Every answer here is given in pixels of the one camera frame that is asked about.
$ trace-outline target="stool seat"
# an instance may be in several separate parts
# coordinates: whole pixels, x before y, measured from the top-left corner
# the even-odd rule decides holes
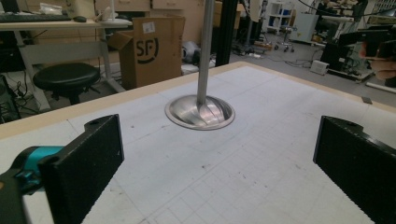
[[[53,91],[54,98],[68,97],[72,105],[78,96],[100,79],[100,71],[86,63],[64,63],[44,68],[33,77],[35,85],[44,91]]]

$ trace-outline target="keyboard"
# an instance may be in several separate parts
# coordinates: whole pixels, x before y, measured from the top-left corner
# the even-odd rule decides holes
[[[71,21],[65,15],[15,15],[15,14],[0,14],[0,23],[7,22],[39,22],[39,21]]]

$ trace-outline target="floor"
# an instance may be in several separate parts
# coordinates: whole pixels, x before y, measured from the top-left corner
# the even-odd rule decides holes
[[[283,40],[283,35],[266,34],[265,36],[268,42],[272,45],[276,45],[277,41]],[[305,80],[318,83],[323,86],[327,86],[339,91],[348,92],[361,97],[368,97],[372,101],[376,101],[385,105],[391,105],[396,107],[396,95],[392,92],[381,91],[365,85],[365,82],[357,82],[343,77],[335,75],[319,75],[310,72],[311,63],[314,60],[319,60],[323,52],[323,47],[312,46],[307,43],[293,43],[294,52],[288,50],[284,52],[283,46],[279,45],[278,50],[267,50],[263,52],[261,49],[256,48],[257,54],[241,56],[236,52],[232,52],[230,56],[230,63],[245,61],[248,63],[254,63],[262,67],[276,70],[294,77],[299,77]],[[119,69],[113,69],[114,76],[120,76]],[[6,74],[8,84],[15,90],[18,86],[18,81],[13,78],[12,74]],[[376,79],[374,76],[369,77],[369,82],[383,85],[383,81]],[[98,82],[94,87],[99,90],[100,93],[95,91],[88,91],[80,95],[81,102],[105,97],[115,92],[107,86],[105,82]],[[23,91],[23,85],[20,85],[20,90]],[[59,101],[55,101],[51,98],[50,92],[46,92],[49,104],[53,109],[59,109],[65,106],[69,106],[67,99],[61,98]],[[35,102],[32,97],[18,100],[17,102],[21,107],[21,116],[23,118],[33,116],[37,113]]]

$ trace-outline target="sf logo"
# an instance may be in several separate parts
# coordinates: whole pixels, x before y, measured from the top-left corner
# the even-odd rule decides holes
[[[138,63],[151,63],[158,55],[158,38],[139,40],[136,42],[136,49]]]

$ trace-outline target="gray floor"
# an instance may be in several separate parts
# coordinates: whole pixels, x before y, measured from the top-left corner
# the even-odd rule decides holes
[[[283,40],[283,36],[279,35],[267,34],[266,37],[268,41],[273,44],[273,46],[276,44],[276,41]],[[230,63],[238,61],[254,63],[262,67],[270,68],[278,72],[288,74],[290,76],[309,80],[323,86],[357,95],[359,97],[368,97],[372,101],[396,107],[395,93],[367,87],[365,85],[365,82],[357,83],[354,80],[349,80],[335,75],[326,74],[322,76],[310,72],[309,69],[311,66],[311,62],[313,60],[320,59],[320,56],[322,54],[322,48],[311,46],[310,44],[306,43],[294,42],[293,47],[294,52],[284,52],[282,46],[280,46],[280,49],[278,50],[267,50],[264,53],[262,53],[262,50],[260,50],[258,51],[258,53],[260,53],[260,58],[252,56],[239,56],[235,53],[232,53],[230,57]],[[370,77],[367,81],[383,85],[383,81],[377,80],[374,76]],[[99,90],[100,93],[94,91],[82,93],[80,95],[81,102],[94,100],[115,93],[104,82],[99,82],[95,84],[94,87]],[[59,101],[55,101],[54,99],[51,99],[50,92],[46,92],[46,94],[49,99],[49,104],[51,108],[59,109],[65,106],[69,106],[69,102],[67,99],[61,97]],[[24,118],[32,116],[36,111],[33,100],[28,101],[25,107],[26,108],[21,111],[21,115]]]

